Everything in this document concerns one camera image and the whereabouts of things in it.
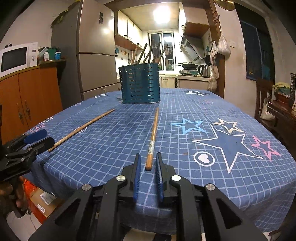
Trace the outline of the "person left hand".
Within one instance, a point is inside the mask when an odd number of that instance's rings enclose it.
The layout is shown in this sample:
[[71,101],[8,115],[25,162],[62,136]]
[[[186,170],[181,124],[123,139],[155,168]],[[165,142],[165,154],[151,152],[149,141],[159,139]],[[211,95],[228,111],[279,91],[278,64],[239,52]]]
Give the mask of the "person left hand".
[[23,177],[19,177],[15,187],[8,182],[1,183],[1,210],[11,211],[14,204],[22,210],[28,207],[23,181]]

